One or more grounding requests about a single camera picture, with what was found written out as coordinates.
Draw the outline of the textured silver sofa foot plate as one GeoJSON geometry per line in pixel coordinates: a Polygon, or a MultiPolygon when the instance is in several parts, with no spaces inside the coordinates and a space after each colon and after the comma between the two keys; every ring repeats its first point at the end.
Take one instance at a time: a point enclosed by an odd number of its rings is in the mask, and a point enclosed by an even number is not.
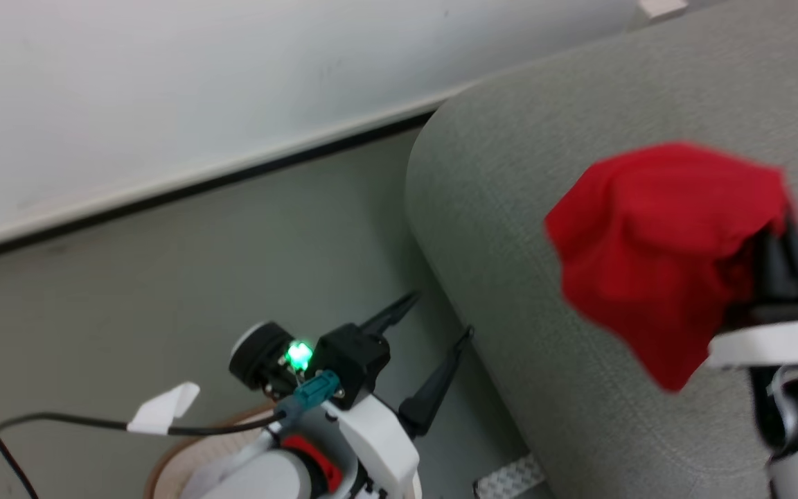
{"type": "Polygon", "coordinates": [[[544,480],[541,464],[529,453],[476,480],[472,493],[475,499],[517,499],[544,480]]]}

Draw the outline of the grey fabric sofa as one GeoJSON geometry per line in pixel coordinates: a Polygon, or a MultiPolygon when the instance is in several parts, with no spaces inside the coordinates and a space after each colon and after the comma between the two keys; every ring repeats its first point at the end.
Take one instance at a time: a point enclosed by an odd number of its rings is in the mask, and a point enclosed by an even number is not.
{"type": "Polygon", "coordinates": [[[731,0],[450,99],[411,229],[557,499],[769,499],[741,371],[666,394],[560,291],[544,217],[590,164],[685,140],[783,166],[798,201],[798,0],[731,0]]]}

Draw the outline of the red clothing item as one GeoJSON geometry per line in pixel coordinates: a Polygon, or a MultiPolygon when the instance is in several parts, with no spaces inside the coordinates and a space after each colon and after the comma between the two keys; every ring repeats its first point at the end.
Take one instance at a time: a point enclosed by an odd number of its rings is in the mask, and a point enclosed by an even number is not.
{"type": "Polygon", "coordinates": [[[750,241],[788,214],[798,222],[782,168],[669,142],[595,162],[544,223],[570,306],[678,392],[752,298],[750,241]]]}

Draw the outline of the small white block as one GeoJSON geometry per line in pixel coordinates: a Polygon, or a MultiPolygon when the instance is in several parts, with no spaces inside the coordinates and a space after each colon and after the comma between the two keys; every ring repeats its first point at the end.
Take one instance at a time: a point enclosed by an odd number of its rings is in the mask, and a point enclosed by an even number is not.
{"type": "Polygon", "coordinates": [[[688,6],[687,0],[637,0],[639,16],[647,23],[677,18],[684,15],[688,6]]]}

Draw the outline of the white laundry basket brown rim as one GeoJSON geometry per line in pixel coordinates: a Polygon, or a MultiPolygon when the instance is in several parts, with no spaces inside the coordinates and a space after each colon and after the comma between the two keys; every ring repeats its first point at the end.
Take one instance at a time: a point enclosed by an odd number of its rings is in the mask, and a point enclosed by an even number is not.
{"type": "Polygon", "coordinates": [[[146,481],[143,499],[179,499],[191,476],[212,462],[232,457],[262,430],[206,438],[183,438],[162,455],[146,481]]]}

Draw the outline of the white and black baseboard strip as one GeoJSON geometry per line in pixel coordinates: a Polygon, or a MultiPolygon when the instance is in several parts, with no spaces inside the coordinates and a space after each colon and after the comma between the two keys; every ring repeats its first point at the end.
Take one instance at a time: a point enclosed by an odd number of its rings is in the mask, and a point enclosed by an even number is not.
{"type": "Polygon", "coordinates": [[[324,132],[295,145],[279,146],[275,151],[266,152],[264,155],[231,162],[212,173],[177,179],[161,186],[146,187],[120,195],[111,201],[95,201],[86,207],[42,219],[34,227],[12,229],[0,234],[0,258],[27,247],[72,236],[79,231],[113,223],[118,219],[133,217],[169,203],[205,195],[211,191],[225,189],[232,184],[247,182],[304,162],[341,154],[408,132],[424,126],[443,102],[461,94],[471,86],[471,83],[462,83],[417,103],[400,107],[398,110],[364,118],[357,124],[342,125],[334,132],[324,132]]]}

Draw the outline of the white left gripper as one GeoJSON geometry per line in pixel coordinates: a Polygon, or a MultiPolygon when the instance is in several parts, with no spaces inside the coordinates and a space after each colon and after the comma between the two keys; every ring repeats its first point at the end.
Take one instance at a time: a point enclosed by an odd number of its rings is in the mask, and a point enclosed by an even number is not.
{"type": "MultiPolygon", "coordinates": [[[[360,331],[383,337],[405,318],[419,296],[418,291],[409,292],[364,322],[360,331]]],[[[355,465],[355,472],[344,476],[332,499],[421,499],[419,452],[411,438],[427,435],[433,426],[474,335],[475,328],[467,326],[421,388],[399,405],[397,416],[374,395],[366,396],[351,410],[327,403],[327,416],[337,420],[355,465]]]]}

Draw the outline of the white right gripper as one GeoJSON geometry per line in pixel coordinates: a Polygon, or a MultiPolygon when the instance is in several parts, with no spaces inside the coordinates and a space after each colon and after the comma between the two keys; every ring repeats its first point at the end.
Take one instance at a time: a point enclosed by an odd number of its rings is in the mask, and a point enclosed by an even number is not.
{"type": "Polygon", "coordinates": [[[709,343],[707,366],[798,366],[798,224],[786,215],[786,230],[763,229],[754,238],[753,295],[756,303],[725,313],[709,343]]]}

